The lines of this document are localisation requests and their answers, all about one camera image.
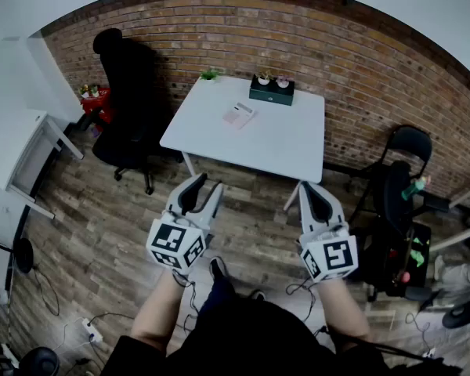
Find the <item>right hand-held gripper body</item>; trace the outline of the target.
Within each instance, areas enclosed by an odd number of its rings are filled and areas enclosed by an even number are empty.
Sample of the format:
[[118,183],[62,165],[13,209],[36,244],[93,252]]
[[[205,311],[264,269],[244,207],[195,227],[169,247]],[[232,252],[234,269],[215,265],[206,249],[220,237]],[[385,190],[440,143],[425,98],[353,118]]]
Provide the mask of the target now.
[[343,279],[358,269],[356,237],[347,222],[309,231],[299,238],[300,257],[313,283]]

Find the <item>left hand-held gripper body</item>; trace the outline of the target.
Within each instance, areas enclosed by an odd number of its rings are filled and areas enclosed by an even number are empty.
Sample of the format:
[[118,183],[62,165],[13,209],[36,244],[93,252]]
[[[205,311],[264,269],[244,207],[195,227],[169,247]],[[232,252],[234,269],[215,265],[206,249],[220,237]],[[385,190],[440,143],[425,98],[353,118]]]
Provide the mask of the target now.
[[146,251],[158,265],[187,275],[208,248],[211,222],[210,204],[185,215],[179,206],[168,204],[161,217],[152,222]]

